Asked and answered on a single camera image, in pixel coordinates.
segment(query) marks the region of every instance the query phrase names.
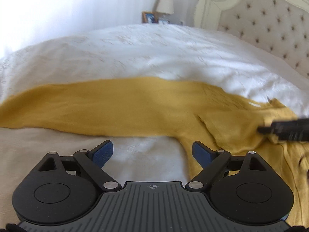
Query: sheer curtain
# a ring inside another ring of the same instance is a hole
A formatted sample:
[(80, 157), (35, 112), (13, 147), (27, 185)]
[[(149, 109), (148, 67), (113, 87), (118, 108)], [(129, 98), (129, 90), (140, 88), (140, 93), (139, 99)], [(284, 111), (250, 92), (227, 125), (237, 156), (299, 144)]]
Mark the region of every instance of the sheer curtain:
[(156, 0), (0, 0), (0, 58), (41, 41), (141, 23)]

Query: yellow garment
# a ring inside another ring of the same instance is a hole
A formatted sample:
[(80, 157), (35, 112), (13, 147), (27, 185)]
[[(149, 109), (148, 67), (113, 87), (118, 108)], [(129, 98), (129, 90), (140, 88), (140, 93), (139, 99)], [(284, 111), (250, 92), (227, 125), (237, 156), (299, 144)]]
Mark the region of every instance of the yellow garment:
[(0, 105), (1, 127), (44, 127), (85, 135), (175, 137), (186, 150), (191, 177), (201, 171), (191, 154), (195, 140), (233, 155), (255, 150), (294, 193), (289, 224), (308, 227), (309, 186), (305, 174), (300, 173), (298, 160), (309, 151), (309, 145), (276, 144), (256, 132), (258, 125), (268, 125), (274, 119), (295, 118), (276, 99), (259, 104), (208, 84), (159, 78), (45, 85)]

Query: gray ribbed plate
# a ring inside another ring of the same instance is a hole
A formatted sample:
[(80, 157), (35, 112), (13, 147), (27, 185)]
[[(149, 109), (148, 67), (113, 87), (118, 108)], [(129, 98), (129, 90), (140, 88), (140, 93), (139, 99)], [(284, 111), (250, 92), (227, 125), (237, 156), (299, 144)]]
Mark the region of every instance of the gray ribbed plate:
[(284, 222), (247, 226), (232, 222), (210, 206), (202, 193), (185, 190), (180, 182), (128, 182), (105, 193), (97, 206), (77, 221), (58, 226), (21, 222), (29, 232), (283, 232)]

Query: bed sheet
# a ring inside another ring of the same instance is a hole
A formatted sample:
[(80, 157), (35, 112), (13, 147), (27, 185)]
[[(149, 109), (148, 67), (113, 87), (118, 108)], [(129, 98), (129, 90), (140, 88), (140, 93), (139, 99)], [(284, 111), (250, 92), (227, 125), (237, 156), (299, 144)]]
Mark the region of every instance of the bed sheet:
[[(285, 61), (217, 31), (176, 25), (132, 25), (29, 46), (0, 60), (0, 102), (49, 83), (157, 76), (197, 80), (259, 102), (277, 98), (309, 116), (309, 80)], [(89, 137), (39, 128), (0, 128), (0, 226), (18, 219), (15, 187), (49, 151), (61, 156), (106, 139), (114, 155), (103, 169), (125, 181), (188, 181), (181, 145), (169, 137)]]

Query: lampshade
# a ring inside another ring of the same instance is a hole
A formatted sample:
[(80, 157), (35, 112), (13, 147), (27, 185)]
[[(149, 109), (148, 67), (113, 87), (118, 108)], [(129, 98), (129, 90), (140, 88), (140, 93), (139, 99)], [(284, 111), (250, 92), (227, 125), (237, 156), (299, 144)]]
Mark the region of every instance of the lampshade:
[(173, 14), (174, 13), (174, 2), (173, 0), (160, 0), (157, 12), (162, 14)]

